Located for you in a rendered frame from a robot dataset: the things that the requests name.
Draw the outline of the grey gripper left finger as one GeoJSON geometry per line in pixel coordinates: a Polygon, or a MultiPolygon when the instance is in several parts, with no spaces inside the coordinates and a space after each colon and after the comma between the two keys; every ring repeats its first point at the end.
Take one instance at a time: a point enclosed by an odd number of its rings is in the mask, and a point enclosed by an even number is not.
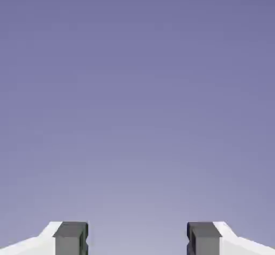
{"type": "Polygon", "coordinates": [[[0,249],[0,255],[89,255],[89,225],[80,221],[51,221],[36,237],[0,249]]]}

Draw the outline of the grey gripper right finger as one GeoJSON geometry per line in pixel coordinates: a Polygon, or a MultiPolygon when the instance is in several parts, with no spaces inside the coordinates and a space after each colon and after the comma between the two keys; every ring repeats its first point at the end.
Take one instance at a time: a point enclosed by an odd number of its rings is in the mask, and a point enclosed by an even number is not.
{"type": "Polygon", "coordinates": [[[275,255],[275,248],[236,235],[224,221],[188,222],[186,255],[275,255]]]}

